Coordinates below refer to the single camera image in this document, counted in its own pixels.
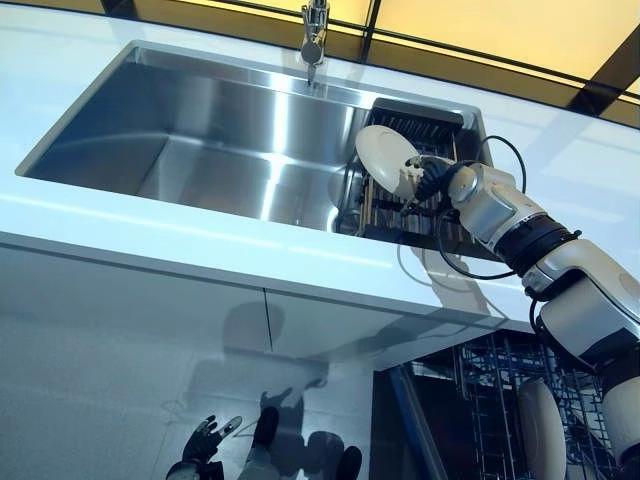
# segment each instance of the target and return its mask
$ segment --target dish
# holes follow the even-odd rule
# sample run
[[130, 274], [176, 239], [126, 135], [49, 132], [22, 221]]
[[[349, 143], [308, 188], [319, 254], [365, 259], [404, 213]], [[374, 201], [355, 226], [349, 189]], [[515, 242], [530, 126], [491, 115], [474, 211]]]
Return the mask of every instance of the dish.
[[370, 125], [356, 136], [356, 151], [367, 172], [388, 192], [406, 200], [413, 199], [422, 169], [407, 166], [418, 155], [413, 145], [391, 128]]
[[527, 465], [536, 480], [558, 480], [567, 470], [562, 419], [544, 382], [527, 380], [518, 392], [520, 422]]

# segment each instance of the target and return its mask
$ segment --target metal rack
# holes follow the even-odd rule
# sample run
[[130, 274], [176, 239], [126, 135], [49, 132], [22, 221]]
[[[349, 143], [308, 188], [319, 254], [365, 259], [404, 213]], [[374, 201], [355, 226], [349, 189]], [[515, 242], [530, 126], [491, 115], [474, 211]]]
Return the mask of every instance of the metal rack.
[[533, 479], [526, 468], [516, 402], [516, 392], [530, 378], [542, 378], [558, 404], [567, 445], [565, 478], [614, 478], [597, 378], [563, 367], [534, 337], [514, 342], [500, 332], [453, 352], [458, 393], [472, 409], [478, 479]]
[[[454, 161], [475, 157], [480, 145], [479, 133], [464, 129], [463, 120], [454, 112], [402, 102], [378, 99], [369, 116], [369, 125], [387, 126], [407, 138], [421, 155], [434, 155]], [[480, 160], [490, 163], [484, 150]], [[441, 195], [400, 215], [406, 200], [382, 188], [366, 172], [357, 156], [347, 165], [334, 230], [338, 233], [435, 249], [434, 226]], [[444, 249], [450, 253], [498, 260], [478, 244], [460, 225], [444, 220]]]

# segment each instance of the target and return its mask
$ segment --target dish rack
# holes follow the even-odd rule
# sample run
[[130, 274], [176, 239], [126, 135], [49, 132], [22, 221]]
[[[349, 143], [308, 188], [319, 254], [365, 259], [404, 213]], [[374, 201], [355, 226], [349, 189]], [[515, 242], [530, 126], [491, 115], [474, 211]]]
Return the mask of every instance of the dish rack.
[[[461, 114], [433, 107], [379, 98], [367, 125], [384, 125], [397, 131], [422, 155], [469, 160], [480, 148], [480, 133], [465, 128]], [[491, 165], [487, 149], [482, 149], [479, 161]], [[401, 216], [405, 200], [383, 189], [356, 155], [344, 171], [334, 231], [435, 250], [434, 224], [441, 199], [438, 194]], [[500, 261], [459, 224], [445, 219], [442, 232], [445, 251]]]
[[[596, 377], [566, 368], [528, 334], [496, 332], [451, 349], [457, 395], [470, 407], [479, 480], [534, 480], [527, 471], [517, 392], [541, 378], [558, 405], [567, 447], [566, 480], [611, 480], [616, 464], [602, 417]], [[431, 371], [430, 358], [411, 362], [412, 375]]]

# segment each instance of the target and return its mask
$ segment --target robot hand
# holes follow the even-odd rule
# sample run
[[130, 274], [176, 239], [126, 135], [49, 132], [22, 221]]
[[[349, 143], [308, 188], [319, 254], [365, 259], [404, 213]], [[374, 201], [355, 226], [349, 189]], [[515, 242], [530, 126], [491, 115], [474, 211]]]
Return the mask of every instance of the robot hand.
[[171, 467], [167, 480], [224, 479], [222, 462], [209, 461], [218, 453], [220, 442], [240, 426], [242, 417], [232, 418], [218, 431], [215, 431], [218, 426], [215, 420], [216, 416], [210, 415], [196, 427], [182, 451], [182, 461]]

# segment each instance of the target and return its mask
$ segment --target dishwasher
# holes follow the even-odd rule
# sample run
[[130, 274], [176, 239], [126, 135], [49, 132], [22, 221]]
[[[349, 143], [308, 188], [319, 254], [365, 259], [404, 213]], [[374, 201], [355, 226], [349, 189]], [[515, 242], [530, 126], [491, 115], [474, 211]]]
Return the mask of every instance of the dishwasher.
[[[517, 401], [531, 379], [543, 381], [557, 404], [566, 446], [564, 478], [614, 479], [599, 380], [565, 366], [535, 336], [505, 330], [376, 374], [372, 478], [394, 470], [407, 479], [534, 480]], [[381, 404], [385, 387], [388, 398]], [[376, 446], [376, 435], [386, 443]], [[402, 453], [394, 447], [395, 457], [391, 438], [405, 444]], [[398, 460], [389, 465], [389, 458]]]

